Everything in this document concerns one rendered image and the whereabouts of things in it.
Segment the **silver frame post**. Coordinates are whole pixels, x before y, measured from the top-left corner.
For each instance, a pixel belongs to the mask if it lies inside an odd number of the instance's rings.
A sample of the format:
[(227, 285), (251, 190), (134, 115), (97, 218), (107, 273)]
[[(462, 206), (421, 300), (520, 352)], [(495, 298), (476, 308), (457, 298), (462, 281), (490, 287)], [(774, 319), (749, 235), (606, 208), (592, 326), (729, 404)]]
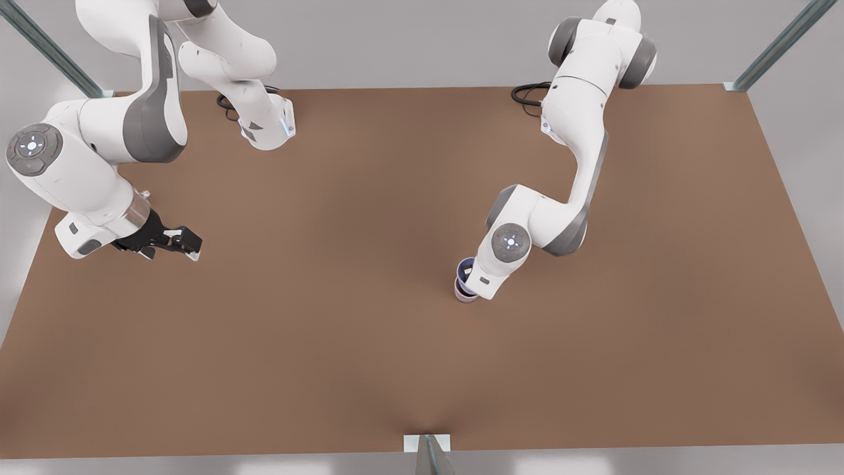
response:
[(455, 475), (447, 452), (451, 435), (404, 435), (404, 452), (415, 452), (414, 475)]
[(27, 13), (15, 3), (15, 0), (0, 0), (0, 16), (3, 17), (19, 35), (27, 39), (31, 45), (51, 63), (60, 73), (64, 75), (88, 98), (111, 98), (115, 96), (114, 90), (103, 90), (96, 84), (93, 78), (82, 70), (69, 55), (66, 54), (51, 36), (45, 33), (42, 28)]
[(810, 0), (735, 81), (721, 84), (723, 89), (739, 93), (750, 90), (838, 1)]

